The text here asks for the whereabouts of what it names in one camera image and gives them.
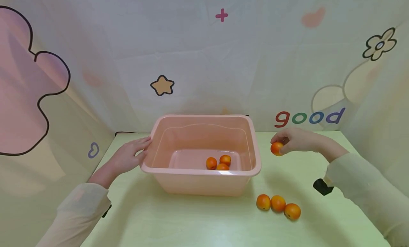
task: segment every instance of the person's left hand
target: person's left hand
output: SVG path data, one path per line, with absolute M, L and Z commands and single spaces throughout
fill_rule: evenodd
M 146 137 L 125 143 L 109 159 L 107 165 L 116 176 L 134 169 L 145 159 L 148 153 L 146 148 L 151 142 L 151 137 Z

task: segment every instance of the flower outline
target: flower outline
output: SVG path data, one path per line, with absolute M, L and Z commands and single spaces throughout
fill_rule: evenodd
M 363 52 L 362 56 L 365 59 L 371 59 L 371 61 L 376 61 L 381 58 L 383 53 L 387 53 L 392 50 L 396 43 L 396 39 L 392 39 L 395 34 L 395 28 L 388 28 L 382 36 L 376 34 L 366 40 L 367 49 Z

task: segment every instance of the orange held in hand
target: orange held in hand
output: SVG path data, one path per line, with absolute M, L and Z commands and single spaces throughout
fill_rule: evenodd
M 256 205 L 260 210 L 270 209 L 270 197 L 268 195 L 259 195 L 256 201 Z
M 208 170 L 215 170 L 216 167 L 217 167 L 217 160 L 216 160 L 216 158 L 209 157 L 209 158 L 206 160 L 206 168 L 207 168 Z
M 220 163 L 217 167 L 216 167 L 216 170 L 219 170 L 219 171 L 228 171 L 230 168 L 226 165 L 226 164 L 224 164 L 224 163 Z
M 230 167 L 230 165 L 231 165 L 231 157 L 230 156 L 228 156 L 228 155 L 222 155 L 222 156 L 220 156 L 220 163 L 224 163 L 224 164 L 226 164 L 227 166 L 229 166 Z
M 282 156 L 282 154 L 280 154 L 280 149 L 282 147 L 283 147 L 283 144 L 281 142 L 274 142 L 271 144 L 270 150 L 274 155 Z
M 290 220 L 298 220 L 301 216 L 301 209 L 296 204 L 287 204 L 284 209 L 284 214 Z
M 271 208 L 275 212 L 282 212 L 285 209 L 285 200 L 279 195 L 273 196 L 271 198 Z

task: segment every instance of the sleeve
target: sleeve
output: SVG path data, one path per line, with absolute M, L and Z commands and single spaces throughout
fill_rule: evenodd
M 368 161 L 343 155 L 328 165 L 325 181 L 358 205 L 392 247 L 409 247 L 409 198 Z
M 54 222 L 37 247 L 79 247 L 110 208 L 107 194 L 95 183 L 78 185 L 57 208 Z

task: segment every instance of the tabletop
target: tabletop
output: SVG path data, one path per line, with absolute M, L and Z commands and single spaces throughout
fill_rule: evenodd
M 319 132 L 357 152 L 339 131 Z M 328 162 L 313 152 L 274 156 L 274 132 L 256 133 L 262 169 L 240 197 L 171 195 L 139 168 L 118 177 L 108 198 L 112 208 L 83 247 L 387 247 L 387 242 L 353 202 L 334 188 L 322 196 L 312 184 Z M 118 134 L 98 168 L 125 142 L 148 134 Z M 291 222 L 283 214 L 256 207 L 260 194 L 281 195 L 301 207 Z

